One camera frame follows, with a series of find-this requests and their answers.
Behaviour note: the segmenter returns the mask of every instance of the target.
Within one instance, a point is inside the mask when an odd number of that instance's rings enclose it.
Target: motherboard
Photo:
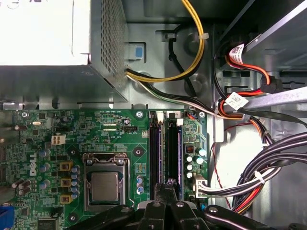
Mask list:
[[[155,199],[157,183],[172,184],[178,199],[194,202],[200,197],[193,178],[207,179],[206,117],[195,111],[34,110],[0,117],[0,188],[13,189],[1,208],[13,208],[13,229],[66,229],[116,205],[137,209]]]

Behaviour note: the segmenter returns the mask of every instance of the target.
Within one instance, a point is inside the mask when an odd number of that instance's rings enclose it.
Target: power supply vent grille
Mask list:
[[[102,0],[101,62],[121,82],[124,78],[126,20],[121,0]]]

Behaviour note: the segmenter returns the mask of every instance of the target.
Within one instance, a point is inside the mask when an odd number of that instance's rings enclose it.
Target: white wire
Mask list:
[[[279,167],[278,170],[276,170],[276,172],[274,172],[272,175],[270,175],[269,177],[267,177],[265,180],[268,181],[268,180],[272,179],[274,176],[276,176],[276,175],[280,172],[281,169],[282,169],[282,168]],[[244,190],[242,190],[242,191],[234,192],[234,193],[231,193],[231,194],[228,194],[228,195],[208,195],[208,196],[209,196],[209,197],[219,197],[219,198],[225,198],[225,197],[229,197],[229,196],[238,196],[238,195],[241,195],[241,194],[246,194],[246,193],[248,193],[249,191],[254,190],[255,188],[259,187],[260,185],[262,185],[262,182],[259,182],[259,183],[257,183],[257,184],[254,184],[253,186],[251,186],[251,187],[249,187],[249,188],[247,188],[247,189],[244,189]]]
[[[271,173],[273,170],[274,170],[274,168],[265,171],[263,174],[261,174],[261,177],[263,179],[265,179],[264,177],[267,176],[269,173]],[[211,188],[211,187],[207,187],[207,186],[205,186],[203,184],[199,184],[199,186],[201,186],[204,191],[208,191],[208,192],[223,192],[225,189],[241,188],[241,187],[245,187],[246,185],[253,184],[253,183],[257,182],[257,181],[259,181],[259,179],[255,178],[255,179],[253,179],[253,180],[251,180],[249,182],[246,182],[246,183],[241,184],[241,185],[236,185],[236,186],[230,187],[230,188]]]
[[[218,114],[215,114],[215,113],[212,113],[208,110],[206,110],[205,108],[195,104],[195,103],[192,103],[192,102],[187,102],[187,101],[182,101],[182,100],[175,100],[175,99],[169,99],[169,98],[166,98],[166,97],[163,97],[163,96],[160,96],[160,95],[156,95],[155,93],[153,93],[151,90],[149,90],[145,85],[143,85],[140,81],[138,80],[135,80],[134,78],[130,77],[129,75],[127,75],[127,77],[129,79],[131,79],[132,81],[134,81],[135,83],[139,84],[140,86],[142,86],[147,92],[149,92],[151,95],[153,95],[154,97],[157,97],[159,99],[162,99],[162,100],[165,100],[165,101],[169,101],[169,102],[172,102],[172,103],[178,103],[178,104],[187,104],[189,106],[193,106],[195,108],[198,108],[199,110],[205,112],[205,113],[208,113],[208,114],[211,114],[212,116],[216,116],[216,117],[219,117],[219,118],[222,118],[222,119],[225,119],[225,117],[223,116],[220,116]]]

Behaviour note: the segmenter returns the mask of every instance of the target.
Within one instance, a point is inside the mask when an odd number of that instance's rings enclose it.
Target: barcode sticker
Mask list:
[[[238,110],[239,108],[242,108],[244,105],[248,103],[248,100],[236,92],[233,92],[226,100],[225,102],[231,106],[233,109]]]
[[[232,50],[230,50],[229,56],[233,62],[238,63],[238,64],[243,64],[243,61],[242,61],[243,49],[244,49],[244,44],[240,44],[236,46],[235,48],[233,48]]]

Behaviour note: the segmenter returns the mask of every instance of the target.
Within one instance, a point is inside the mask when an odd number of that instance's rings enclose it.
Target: black ram slot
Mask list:
[[[159,125],[154,120],[150,122],[149,127],[149,171],[150,171],[150,179],[149,179],[149,197],[150,200],[154,200],[154,187],[156,183],[159,182],[159,152],[160,152],[160,135],[159,135]]]
[[[178,127],[176,122],[168,122],[166,133],[166,151],[165,151],[165,174],[166,181],[169,178],[175,179],[176,196],[179,196],[179,181],[178,181]]]

